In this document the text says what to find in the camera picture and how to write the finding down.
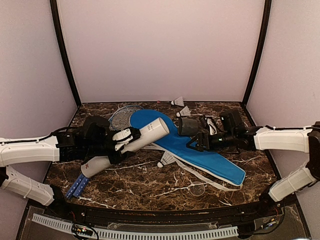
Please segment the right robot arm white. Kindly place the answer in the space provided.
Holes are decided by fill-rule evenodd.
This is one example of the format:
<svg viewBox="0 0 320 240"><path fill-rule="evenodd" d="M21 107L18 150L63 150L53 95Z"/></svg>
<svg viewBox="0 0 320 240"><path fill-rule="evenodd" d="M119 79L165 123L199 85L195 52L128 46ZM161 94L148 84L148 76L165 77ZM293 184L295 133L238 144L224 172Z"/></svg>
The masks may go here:
<svg viewBox="0 0 320 240"><path fill-rule="evenodd" d="M286 150L309 155L307 163L266 188L255 205L258 216L266 217L274 210L275 203L320 181L319 122L303 127L266 125L247 128L240 118L225 115L220 120L223 132L214 135L199 132L186 146L200 152L235 146L248 151Z"/></svg>

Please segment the white shuttlecock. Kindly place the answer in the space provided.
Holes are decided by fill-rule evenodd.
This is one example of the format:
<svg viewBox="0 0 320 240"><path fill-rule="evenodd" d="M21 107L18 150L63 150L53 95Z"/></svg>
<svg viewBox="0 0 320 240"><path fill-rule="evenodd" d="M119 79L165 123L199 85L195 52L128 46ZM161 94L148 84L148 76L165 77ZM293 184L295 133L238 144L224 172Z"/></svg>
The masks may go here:
<svg viewBox="0 0 320 240"><path fill-rule="evenodd" d="M188 106L185 106L183 109L181 109L179 112L176 113L177 117L188 117L191 116L191 110Z"/></svg>
<svg viewBox="0 0 320 240"><path fill-rule="evenodd" d="M164 152L160 161L157 163L158 168L162 168L163 166L172 164L176 161L175 157L171 155L168 151Z"/></svg>

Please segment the grey tube cap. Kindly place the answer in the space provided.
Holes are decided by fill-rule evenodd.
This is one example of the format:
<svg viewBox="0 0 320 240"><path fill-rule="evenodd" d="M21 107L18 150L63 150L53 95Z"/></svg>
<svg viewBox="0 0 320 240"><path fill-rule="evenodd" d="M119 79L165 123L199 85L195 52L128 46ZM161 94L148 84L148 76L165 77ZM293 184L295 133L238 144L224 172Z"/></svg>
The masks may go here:
<svg viewBox="0 0 320 240"><path fill-rule="evenodd" d="M180 136L195 136L199 131L199 124L196 119L180 118L177 125L177 132Z"/></svg>

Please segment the white shuttlecock tube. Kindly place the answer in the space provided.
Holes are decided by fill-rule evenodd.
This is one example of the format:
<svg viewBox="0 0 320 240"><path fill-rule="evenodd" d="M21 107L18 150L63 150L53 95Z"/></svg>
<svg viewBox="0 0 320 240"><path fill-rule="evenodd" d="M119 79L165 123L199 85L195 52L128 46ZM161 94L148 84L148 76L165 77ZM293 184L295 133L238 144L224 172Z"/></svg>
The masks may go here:
<svg viewBox="0 0 320 240"><path fill-rule="evenodd" d="M111 162L112 158L106 154L103 154L102 156L95 156L81 166L81 173L86 178L91 178L116 162L121 162L121 158L124 157L125 154L135 153L170 133L167 124L160 117L145 125L139 130L139 132L140 136L138 139L134 140L130 137L128 140L122 140L115 145L115 152L120 154L120 156L116 157L116 160Z"/></svg>

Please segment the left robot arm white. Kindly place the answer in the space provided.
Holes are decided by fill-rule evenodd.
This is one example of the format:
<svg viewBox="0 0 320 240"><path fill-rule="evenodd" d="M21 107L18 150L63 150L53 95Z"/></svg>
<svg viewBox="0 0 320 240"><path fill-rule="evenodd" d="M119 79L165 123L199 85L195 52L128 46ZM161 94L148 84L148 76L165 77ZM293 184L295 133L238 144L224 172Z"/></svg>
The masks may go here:
<svg viewBox="0 0 320 240"><path fill-rule="evenodd" d="M117 164L143 148L147 143L140 129L128 127L110 131L107 126L64 127L40 138L0 140L0 187L17 193L67 218L70 206L64 202L61 189L40 183L16 171L12 165L29 162L82 161L81 174L68 196L81 192L82 185L94 175Z"/></svg>

